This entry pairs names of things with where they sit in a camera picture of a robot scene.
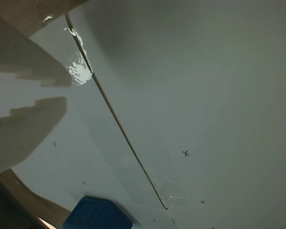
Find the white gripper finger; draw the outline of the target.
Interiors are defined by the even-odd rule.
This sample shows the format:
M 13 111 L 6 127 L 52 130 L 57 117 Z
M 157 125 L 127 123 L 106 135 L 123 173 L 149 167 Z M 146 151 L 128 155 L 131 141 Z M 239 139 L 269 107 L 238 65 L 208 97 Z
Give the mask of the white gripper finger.
M 40 81 L 41 86 L 71 86 L 71 75 L 59 61 L 1 17 L 0 72 Z
M 0 173 L 24 161 L 60 122 L 65 97 L 36 100 L 34 106 L 11 109 L 0 117 Z

